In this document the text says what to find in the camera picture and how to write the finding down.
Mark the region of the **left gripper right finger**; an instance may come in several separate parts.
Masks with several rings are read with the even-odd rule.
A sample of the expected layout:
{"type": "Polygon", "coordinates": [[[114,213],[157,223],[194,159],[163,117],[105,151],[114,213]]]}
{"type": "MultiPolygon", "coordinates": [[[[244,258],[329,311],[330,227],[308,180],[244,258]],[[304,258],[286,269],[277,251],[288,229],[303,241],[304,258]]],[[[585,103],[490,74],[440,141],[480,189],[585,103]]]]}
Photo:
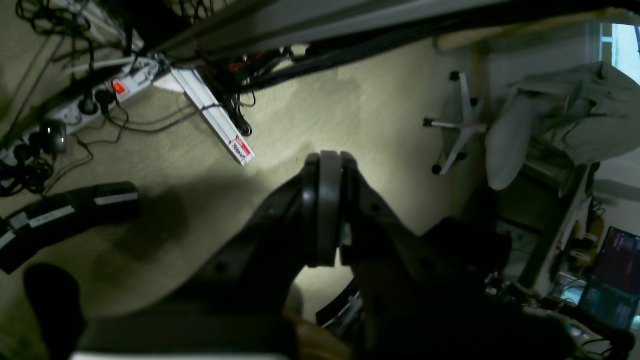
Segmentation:
{"type": "Polygon", "coordinates": [[[345,221],[342,248],[361,293],[357,360],[568,360],[576,344],[560,319],[526,313],[474,284],[450,256],[398,219],[341,152],[345,221]]]}

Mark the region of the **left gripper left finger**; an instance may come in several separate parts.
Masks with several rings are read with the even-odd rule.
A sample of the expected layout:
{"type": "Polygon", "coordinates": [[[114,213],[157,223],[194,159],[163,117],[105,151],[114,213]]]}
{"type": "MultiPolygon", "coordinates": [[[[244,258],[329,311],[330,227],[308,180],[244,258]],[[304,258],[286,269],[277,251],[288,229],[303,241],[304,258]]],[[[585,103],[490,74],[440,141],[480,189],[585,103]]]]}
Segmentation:
{"type": "Polygon", "coordinates": [[[192,278],[150,307],[90,323],[78,351],[297,351],[282,314],[290,287],[317,260],[321,156],[272,192],[192,278]]]}

